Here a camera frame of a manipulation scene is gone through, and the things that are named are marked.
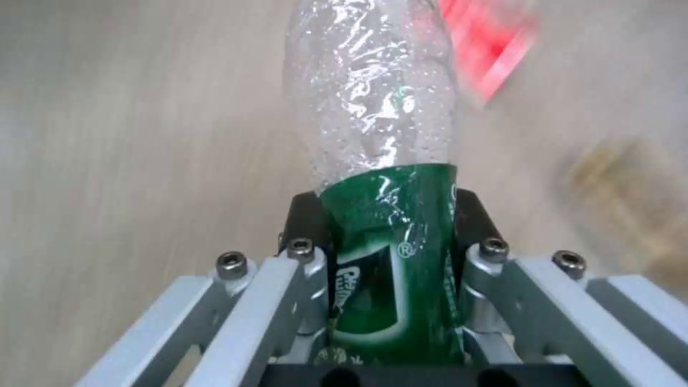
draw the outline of registered trademark symbol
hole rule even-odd
[[[408,242],[401,242],[397,247],[396,247],[396,252],[399,254],[400,257],[402,258],[408,258],[411,255],[416,253],[416,250],[413,248],[413,246],[408,243]]]

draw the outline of clear plastic bottle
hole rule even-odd
[[[430,0],[302,0],[284,81],[319,188],[394,165],[445,163],[458,93]]]

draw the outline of gray metal bar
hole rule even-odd
[[[591,280],[588,293],[688,379],[688,308],[640,275]]]
[[[232,302],[207,277],[179,277],[76,384],[161,386],[194,344],[207,345]]]
[[[520,364],[521,359],[500,333],[476,333],[463,329],[465,351],[478,366]]]
[[[564,353],[595,386],[686,386],[547,258],[505,264],[489,297],[525,362]]]
[[[257,386],[270,357],[292,347],[304,282],[298,261],[267,258],[185,386]]]

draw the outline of beige floor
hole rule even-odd
[[[0,385],[68,386],[176,276],[274,251],[310,176],[281,99],[292,4],[0,0]],[[454,161],[516,251],[604,263],[559,182],[607,136],[682,157],[688,3],[539,9],[538,46],[467,113]]]

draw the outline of blurry object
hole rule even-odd
[[[685,180],[668,153],[647,140],[608,140],[572,173],[575,196],[619,239],[621,266],[688,295]]]
[[[535,41],[528,0],[440,0],[459,80],[484,104]]]

